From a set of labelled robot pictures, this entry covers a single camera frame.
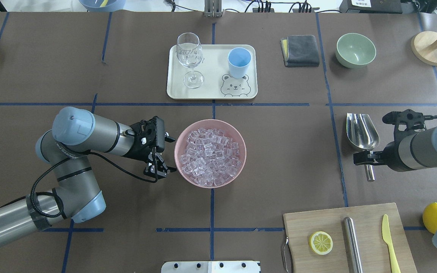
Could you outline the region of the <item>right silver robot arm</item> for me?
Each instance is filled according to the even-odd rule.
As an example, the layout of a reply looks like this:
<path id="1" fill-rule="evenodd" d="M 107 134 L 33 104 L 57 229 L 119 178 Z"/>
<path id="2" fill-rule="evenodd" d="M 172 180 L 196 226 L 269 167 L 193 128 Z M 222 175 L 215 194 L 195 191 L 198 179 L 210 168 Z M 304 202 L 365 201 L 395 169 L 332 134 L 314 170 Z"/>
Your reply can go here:
<path id="1" fill-rule="evenodd" d="M 437 127 L 408 135 L 379 152 L 355 153 L 353 162 L 355 165 L 386 165 L 398 172 L 437 168 Z M 432 243 L 437 247 L 437 231 Z"/>

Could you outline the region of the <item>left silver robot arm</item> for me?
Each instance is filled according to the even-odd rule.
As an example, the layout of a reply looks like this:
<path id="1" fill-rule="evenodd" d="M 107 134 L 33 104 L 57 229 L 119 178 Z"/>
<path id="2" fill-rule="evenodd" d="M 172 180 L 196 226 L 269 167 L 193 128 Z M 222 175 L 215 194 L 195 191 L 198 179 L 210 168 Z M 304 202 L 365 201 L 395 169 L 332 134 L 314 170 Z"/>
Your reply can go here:
<path id="1" fill-rule="evenodd" d="M 146 164 L 140 181 L 156 183 L 176 168 L 161 156 L 166 142 L 175 142 L 163 119 L 153 116 L 127 126 L 88 110 L 64 107 L 35 144 L 50 168 L 33 183 L 30 193 L 0 207 L 0 247 L 65 219 L 88 221 L 106 209 L 89 155 L 117 164 L 104 153 Z"/>

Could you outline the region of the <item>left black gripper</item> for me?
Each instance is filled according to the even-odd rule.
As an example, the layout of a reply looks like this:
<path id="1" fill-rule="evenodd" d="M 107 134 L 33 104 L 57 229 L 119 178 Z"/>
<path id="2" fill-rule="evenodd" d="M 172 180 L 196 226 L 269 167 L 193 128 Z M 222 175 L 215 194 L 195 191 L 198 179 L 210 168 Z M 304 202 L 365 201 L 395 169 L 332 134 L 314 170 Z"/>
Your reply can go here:
<path id="1" fill-rule="evenodd" d="M 177 171 L 176 167 L 165 164 L 161 154 L 153 152 L 157 147 L 157 121 L 140 121 L 130 128 L 134 141 L 123 157 L 148 163 L 144 174 L 155 179 L 166 178 L 169 173 Z"/>

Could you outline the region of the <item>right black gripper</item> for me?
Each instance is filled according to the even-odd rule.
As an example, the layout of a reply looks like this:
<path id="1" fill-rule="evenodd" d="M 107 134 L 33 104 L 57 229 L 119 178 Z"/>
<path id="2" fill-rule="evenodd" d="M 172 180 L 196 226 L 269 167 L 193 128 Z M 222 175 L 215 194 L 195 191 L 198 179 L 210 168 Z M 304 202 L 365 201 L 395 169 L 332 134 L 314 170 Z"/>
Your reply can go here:
<path id="1" fill-rule="evenodd" d="M 366 157 L 366 158 L 354 158 L 355 165 L 374 165 L 374 164 L 387 164 L 389 160 L 389 153 L 385 151 L 360 151 L 354 153 L 354 157 Z"/>

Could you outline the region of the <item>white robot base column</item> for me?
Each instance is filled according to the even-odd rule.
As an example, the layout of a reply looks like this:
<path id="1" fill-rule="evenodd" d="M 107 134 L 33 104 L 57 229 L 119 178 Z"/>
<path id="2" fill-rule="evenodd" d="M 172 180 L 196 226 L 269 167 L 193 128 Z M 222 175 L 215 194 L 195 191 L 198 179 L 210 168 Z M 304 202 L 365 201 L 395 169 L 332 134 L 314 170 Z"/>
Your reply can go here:
<path id="1" fill-rule="evenodd" d="M 162 273 L 260 273 L 259 261 L 169 261 L 161 267 Z"/>

